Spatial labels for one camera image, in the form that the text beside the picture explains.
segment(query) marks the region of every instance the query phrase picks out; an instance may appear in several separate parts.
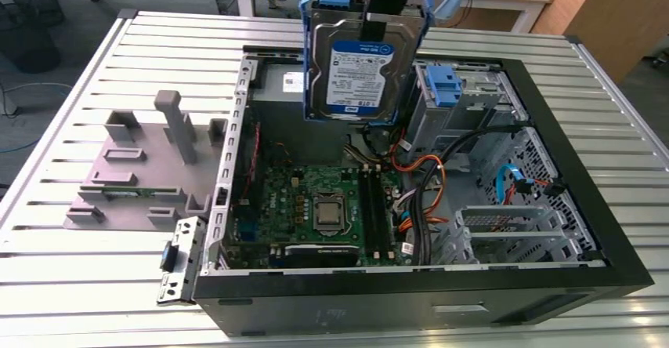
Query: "white cable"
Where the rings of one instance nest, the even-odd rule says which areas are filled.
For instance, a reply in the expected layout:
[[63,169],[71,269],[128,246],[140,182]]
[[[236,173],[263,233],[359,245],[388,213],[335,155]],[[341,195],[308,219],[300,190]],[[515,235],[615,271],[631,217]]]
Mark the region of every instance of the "white cable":
[[409,197],[415,194],[415,192],[416,192],[416,189],[413,189],[412,191],[407,192],[407,194],[404,194],[401,197],[397,198],[397,200],[393,203],[393,211],[396,211],[397,213],[400,213],[400,206],[401,206],[401,204],[407,201],[407,199],[409,199]]
[[16,91],[18,89],[22,89],[22,88],[26,88],[26,87],[30,87],[30,86],[34,86],[34,85],[59,85],[60,87],[67,87],[70,89],[75,88],[75,87],[72,87],[72,85],[67,85],[67,84],[63,84],[63,83],[28,83],[28,84],[24,84],[24,85],[19,85],[16,87],[11,87],[10,89],[6,89],[4,92],[10,93],[11,91]]

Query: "floor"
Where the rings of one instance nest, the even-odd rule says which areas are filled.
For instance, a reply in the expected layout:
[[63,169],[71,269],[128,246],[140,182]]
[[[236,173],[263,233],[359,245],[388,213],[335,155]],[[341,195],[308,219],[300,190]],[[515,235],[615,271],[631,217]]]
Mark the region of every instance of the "floor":
[[[90,58],[107,34],[116,13],[121,8],[175,13],[217,14],[220,7],[231,15],[237,14],[235,0],[59,0],[67,20],[51,29],[51,36],[60,49],[63,62],[43,74],[22,74],[0,56],[0,82],[6,89],[34,82],[58,82],[74,85]],[[279,9],[269,9],[267,0],[257,0],[259,16],[299,17],[297,0],[277,2]],[[621,90],[632,101],[657,135],[669,145],[669,66],[660,70],[643,61],[621,84]],[[0,117],[0,183],[11,183],[32,149],[3,153],[39,139],[67,96],[67,88],[34,86],[12,92],[10,96],[22,107],[15,119]]]

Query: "metal slat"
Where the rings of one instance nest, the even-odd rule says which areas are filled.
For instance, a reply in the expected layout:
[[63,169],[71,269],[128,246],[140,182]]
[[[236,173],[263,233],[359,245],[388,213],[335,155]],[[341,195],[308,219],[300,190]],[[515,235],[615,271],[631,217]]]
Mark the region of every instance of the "metal slat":
[[300,42],[303,41],[303,33],[291,31],[243,31],[241,29],[207,29],[207,28],[183,28],[183,27],[152,27],[133,25],[128,29],[128,34],[145,34],[160,37],[188,37],[188,38],[224,38],[224,39],[244,39],[253,40],[275,40]]
[[560,99],[587,99],[587,100],[609,100],[613,101],[611,95],[604,88],[596,89],[567,89],[561,87],[549,87],[545,85],[537,86],[544,97]]
[[24,227],[63,227],[66,213],[70,208],[70,205],[20,204],[12,209],[12,214],[7,217],[3,229],[11,230],[12,228]]
[[479,42],[488,44],[524,45],[551,48],[569,48],[571,45],[564,38],[536,38],[535,36],[505,36],[495,32],[460,32],[441,31],[433,28],[425,35],[427,40],[452,42]]
[[84,181],[92,162],[50,162],[44,164],[44,170],[36,173],[42,181]]
[[240,70],[237,60],[191,60],[145,56],[115,56],[107,67],[128,69],[156,69],[181,71],[232,71],[235,76]]
[[580,154],[585,168],[620,170],[664,170],[664,164],[656,156],[643,154]]
[[[112,113],[112,109],[83,109],[80,111],[74,111],[71,118],[78,124],[87,125],[103,125]],[[139,123],[167,123],[165,115],[160,111],[135,111],[135,117]],[[209,125],[212,119],[225,119],[225,114],[223,113],[189,113],[191,121],[193,125]]]
[[16,230],[0,246],[6,253],[163,253],[172,233],[87,230]]
[[613,177],[613,178],[669,178],[669,172],[663,169],[657,170],[589,170],[592,177]]
[[604,126],[604,125],[575,125],[560,123],[565,135],[571,138],[581,139],[629,139],[641,140],[641,134],[632,126]]
[[669,189],[600,187],[599,192],[609,205],[669,205]]
[[207,19],[137,16],[133,20],[135,26],[159,26],[159,27],[185,27],[185,28],[225,28],[231,30],[243,29],[247,31],[283,31],[303,33],[303,25],[293,21],[269,21],[267,23],[241,20],[215,20]]
[[231,84],[203,85],[179,83],[147,83],[147,82],[92,82],[88,92],[116,95],[147,95],[156,96],[160,90],[179,91],[181,96],[231,97],[235,95],[235,86]]
[[193,328],[216,328],[216,324],[207,314],[192,311],[127,315],[64,315],[58,319],[24,317],[3,321],[4,332],[0,332],[0,335],[100,334],[131,330],[188,330]]
[[244,45],[253,46],[275,46],[280,48],[293,47],[303,48],[303,42],[280,41],[280,37],[273,41],[263,40],[231,40],[228,38],[188,38],[188,37],[165,37],[147,36],[140,34],[128,34],[121,40],[124,45],[145,45],[145,46],[173,46],[177,48],[208,48],[208,49],[241,49]]
[[600,187],[669,187],[669,179],[595,177]]
[[539,86],[559,85],[559,86],[564,86],[564,87],[601,88],[601,84],[599,83],[597,79],[593,79],[593,78],[532,75],[532,80],[535,80],[535,83]]
[[553,111],[615,111],[620,113],[620,107],[611,100],[575,100],[545,98]]
[[0,282],[157,281],[160,254],[12,256],[0,258]]
[[200,310],[199,306],[157,306],[159,281],[112,283],[60,283],[59,297],[44,297],[54,285],[27,284],[0,286],[3,308],[0,316],[83,313],[136,313],[145,311]]
[[532,47],[523,45],[499,45],[493,42],[488,43],[473,43],[473,42],[456,42],[456,41],[441,41],[425,39],[420,47],[424,51],[431,49],[444,50],[468,50],[476,53],[507,53],[507,54],[528,54],[533,56],[564,56],[564,57],[577,57],[579,54],[573,49],[567,48],[545,48],[545,47]]
[[244,52],[241,49],[192,49],[160,46],[121,45],[116,48],[115,55],[145,56],[157,58],[191,58],[199,60],[240,60]]
[[[119,106],[128,110],[145,110],[152,111],[153,96],[135,96],[135,95],[95,95],[94,99],[87,99],[82,103],[83,107],[96,109],[117,109]],[[225,98],[216,97],[181,97],[179,109],[184,113],[211,111],[231,111],[235,109],[235,101]]]
[[577,124],[592,124],[592,125],[632,125],[620,113],[599,113],[599,112],[583,112],[583,111],[553,111],[560,123],[577,123]]
[[593,73],[587,67],[545,66],[539,64],[527,64],[525,68],[532,76],[535,75],[561,75],[591,77]]
[[621,224],[669,224],[669,206],[611,206]]
[[643,140],[571,139],[580,154],[652,154],[651,145]]
[[508,58],[513,60],[521,60],[525,65],[543,64],[547,66],[567,66],[579,67],[584,65],[584,62],[579,58],[567,58],[564,56],[533,56],[528,54],[517,53],[495,53],[485,52],[484,54],[473,51],[461,51],[459,49],[425,49],[419,48],[420,56],[489,56],[493,58]]
[[153,16],[153,17],[165,17],[172,20],[173,23],[181,22],[183,19],[204,19],[204,20],[220,20],[228,21],[231,23],[243,24],[244,22],[249,23],[275,23],[275,24],[299,24],[300,20],[295,19],[283,19],[275,17],[247,17],[247,16],[219,16],[219,15],[208,15],[201,13],[160,13],[156,11],[140,11],[137,13],[137,17],[143,16]]
[[100,80],[121,82],[167,82],[185,84],[231,84],[237,82],[235,71],[165,71],[107,68],[99,71]]

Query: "gray plastic part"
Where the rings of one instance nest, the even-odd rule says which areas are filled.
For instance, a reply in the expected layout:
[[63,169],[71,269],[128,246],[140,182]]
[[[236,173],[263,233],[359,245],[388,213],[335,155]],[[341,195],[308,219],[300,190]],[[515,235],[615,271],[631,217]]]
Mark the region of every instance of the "gray plastic part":
[[109,200],[107,195],[104,195],[103,191],[99,190],[79,190],[78,194],[87,203],[96,203]]
[[212,147],[223,147],[223,139],[225,138],[225,119],[212,119],[209,121],[209,143]]
[[191,194],[187,199],[187,213],[189,215],[205,215],[211,211],[211,195],[207,195],[203,204],[197,203],[196,197]]
[[157,91],[153,105],[156,109],[165,114],[169,134],[172,141],[177,144],[184,164],[195,164],[197,161],[196,150],[192,145],[195,132],[191,119],[188,117],[184,118],[179,110],[180,101],[181,95],[177,91]]
[[[132,117],[128,112],[116,113],[112,113],[116,118]],[[196,165],[184,165],[177,145],[171,144],[165,138],[163,129],[167,126],[144,123],[133,127],[131,122],[127,127],[133,148],[128,148],[128,142],[116,143],[108,138],[83,184],[109,189],[80,190],[71,206],[75,210],[96,207],[104,219],[92,225],[75,214],[75,219],[67,219],[66,228],[172,231],[176,223],[169,223],[165,219],[161,220],[163,223],[155,223],[148,218],[149,208],[175,208],[181,218],[207,217],[221,162],[221,145],[211,145],[212,126],[224,129],[225,120],[193,126],[196,140],[191,143],[199,161]],[[225,138],[224,132],[217,135]],[[115,173],[132,173],[137,179],[136,184],[100,185],[94,182],[94,178],[109,177]]]
[[104,213],[92,205],[71,208],[67,217],[79,224],[99,225],[104,221]]
[[181,218],[173,207],[149,207],[147,217],[153,224],[168,227],[175,227]]
[[164,201],[167,203],[185,203],[188,196],[184,193],[184,190],[179,187],[173,193],[169,192],[157,192],[156,199],[159,201]]
[[135,17],[137,16],[137,12],[139,11],[136,9],[121,9],[116,17],[119,19],[135,19]]
[[147,160],[147,154],[141,148],[109,148],[104,150],[103,157],[107,161]]
[[104,128],[116,143],[133,142],[131,129],[139,127],[139,122],[132,111],[113,111],[104,123]]
[[137,177],[131,172],[96,172],[91,182],[103,185],[135,186]]

